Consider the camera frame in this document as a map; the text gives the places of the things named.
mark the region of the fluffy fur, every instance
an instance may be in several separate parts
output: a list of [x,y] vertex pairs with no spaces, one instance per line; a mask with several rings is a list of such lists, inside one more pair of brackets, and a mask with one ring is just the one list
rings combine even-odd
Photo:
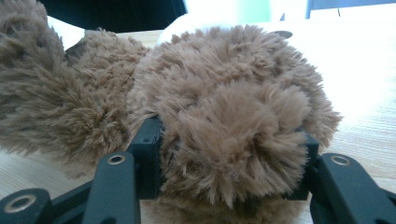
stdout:
[[10,152],[52,152],[84,173],[131,135],[126,93],[141,43],[107,32],[87,32],[64,54],[35,1],[1,1],[0,144]]
[[304,127],[329,145],[339,115],[321,76],[255,26],[175,36],[153,50],[105,31],[63,52],[33,0],[0,0],[0,145],[50,152],[86,173],[163,122],[158,223],[290,223],[283,200],[304,174]]

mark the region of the teddy bear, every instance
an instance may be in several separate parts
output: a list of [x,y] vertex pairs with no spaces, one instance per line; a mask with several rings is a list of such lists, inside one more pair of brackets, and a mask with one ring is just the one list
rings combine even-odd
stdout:
[[304,175],[304,128],[330,144],[333,111],[316,67],[257,26],[174,35],[153,49],[105,30],[72,48],[35,0],[0,1],[0,146],[50,154],[69,176],[163,124],[153,223],[291,223],[282,197]]

